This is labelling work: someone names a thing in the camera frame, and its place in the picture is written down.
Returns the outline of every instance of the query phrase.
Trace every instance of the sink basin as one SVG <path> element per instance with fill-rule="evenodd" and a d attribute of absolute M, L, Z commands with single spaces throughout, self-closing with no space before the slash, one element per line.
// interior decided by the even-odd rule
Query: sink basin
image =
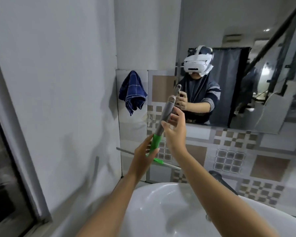
<path fill-rule="evenodd" d="M 296 236 L 296 218 L 239 196 L 254 208 L 281 237 Z M 120 236 L 221 236 L 189 184 L 158 183 L 136 189 L 130 200 Z"/>

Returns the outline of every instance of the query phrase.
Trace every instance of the checkered towel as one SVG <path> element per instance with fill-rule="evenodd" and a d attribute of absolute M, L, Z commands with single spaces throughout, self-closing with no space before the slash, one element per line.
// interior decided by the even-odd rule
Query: checkered towel
<path fill-rule="evenodd" d="M 136 71 L 131 71 L 122 83 L 118 98 L 125 101 L 125 106 L 132 116 L 137 108 L 142 109 L 146 96 L 147 93 L 143 88 L 139 75 Z"/>

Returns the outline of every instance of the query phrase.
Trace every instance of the forearm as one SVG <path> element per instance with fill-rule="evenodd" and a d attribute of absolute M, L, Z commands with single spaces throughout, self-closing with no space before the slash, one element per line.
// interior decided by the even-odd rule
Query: forearm
<path fill-rule="evenodd" d="M 210 111 L 210 104 L 208 102 L 187 103 L 186 111 L 195 113 L 207 113 Z"/>
<path fill-rule="evenodd" d="M 278 236 L 257 212 L 214 179 L 187 151 L 174 157 L 223 237 Z"/>
<path fill-rule="evenodd" d="M 117 236 L 136 184 L 134 175 L 126 175 L 121 179 L 109 198 L 76 237 Z"/>

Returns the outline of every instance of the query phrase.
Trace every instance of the black faucet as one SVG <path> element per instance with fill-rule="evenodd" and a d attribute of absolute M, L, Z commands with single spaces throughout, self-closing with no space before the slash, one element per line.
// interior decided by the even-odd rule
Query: black faucet
<path fill-rule="evenodd" d="M 238 195 L 238 193 L 222 179 L 222 176 L 220 173 L 218 173 L 217 171 L 214 171 L 214 170 L 210 170 L 209 174 L 211 174 L 212 177 L 217 179 L 221 184 L 223 184 L 225 187 L 227 187 L 229 190 L 231 190 L 235 195 Z"/>

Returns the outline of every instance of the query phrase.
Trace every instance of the hand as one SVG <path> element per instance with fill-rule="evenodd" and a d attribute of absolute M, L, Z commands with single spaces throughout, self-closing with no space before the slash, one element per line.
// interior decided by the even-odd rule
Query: hand
<path fill-rule="evenodd" d="M 187 94 L 184 91 L 179 91 L 180 95 L 183 95 L 183 97 L 178 96 L 175 100 L 175 103 L 177 104 L 177 106 L 181 109 L 186 111 L 187 110 L 187 106 L 188 106 L 188 102 L 187 102 Z"/>
<path fill-rule="evenodd" d="M 129 167 L 127 175 L 134 175 L 137 183 L 140 181 L 142 176 L 148 170 L 151 162 L 153 161 L 156 154 L 159 152 L 159 148 L 155 149 L 151 152 L 148 157 L 146 157 L 146 153 L 149 153 L 150 144 L 153 134 L 148 136 L 144 142 L 142 142 L 139 147 L 135 149 L 134 159 Z"/>
<path fill-rule="evenodd" d="M 185 138 L 186 138 L 186 128 L 185 128 L 185 115 L 178 108 L 173 107 L 173 110 L 177 114 L 171 114 L 168 123 L 162 121 L 162 127 L 166 133 L 166 142 L 171 154 L 176 158 L 186 150 Z"/>

